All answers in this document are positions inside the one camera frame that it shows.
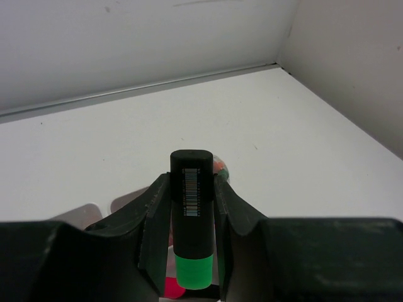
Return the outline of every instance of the white surface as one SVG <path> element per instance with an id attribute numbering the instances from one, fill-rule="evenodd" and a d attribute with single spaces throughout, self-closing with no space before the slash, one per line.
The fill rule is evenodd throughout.
<path id="1" fill-rule="evenodd" d="M 268 216 L 403 219 L 403 161 L 281 69 L 0 125 L 0 219 L 117 197 L 205 148 Z"/>
<path id="2" fill-rule="evenodd" d="M 303 0 L 280 64 L 403 158 L 403 1 Z"/>
<path id="3" fill-rule="evenodd" d="M 0 111 L 274 63 L 299 0 L 2 0 Z"/>

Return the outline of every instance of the white barcode label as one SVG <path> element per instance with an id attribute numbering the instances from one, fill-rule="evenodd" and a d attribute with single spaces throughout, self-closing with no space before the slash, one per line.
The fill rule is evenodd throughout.
<path id="1" fill-rule="evenodd" d="M 200 216 L 200 169 L 182 169 L 183 178 L 183 215 Z"/>

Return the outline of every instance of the red object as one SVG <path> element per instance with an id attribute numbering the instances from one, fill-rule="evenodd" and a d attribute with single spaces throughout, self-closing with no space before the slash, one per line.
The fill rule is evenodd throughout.
<path id="1" fill-rule="evenodd" d="M 185 288 L 181 288 L 176 281 L 176 278 L 165 278 L 164 298 L 178 299 L 183 296 Z"/>

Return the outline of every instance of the white table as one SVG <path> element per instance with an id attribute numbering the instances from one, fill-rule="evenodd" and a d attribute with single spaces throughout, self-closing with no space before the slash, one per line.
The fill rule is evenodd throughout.
<path id="1" fill-rule="evenodd" d="M 403 219 L 403 161 L 281 69 L 0 124 L 0 220 L 111 201 L 169 170 L 169 154 L 220 156 L 267 216 Z"/>

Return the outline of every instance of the black marker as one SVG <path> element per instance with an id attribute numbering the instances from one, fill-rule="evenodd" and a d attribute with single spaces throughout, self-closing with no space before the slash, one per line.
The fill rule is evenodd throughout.
<path id="1" fill-rule="evenodd" d="M 213 155 L 204 150 L 171 154 L 171 198 L 176 279 L 186 289 L 212 283 Z"/>

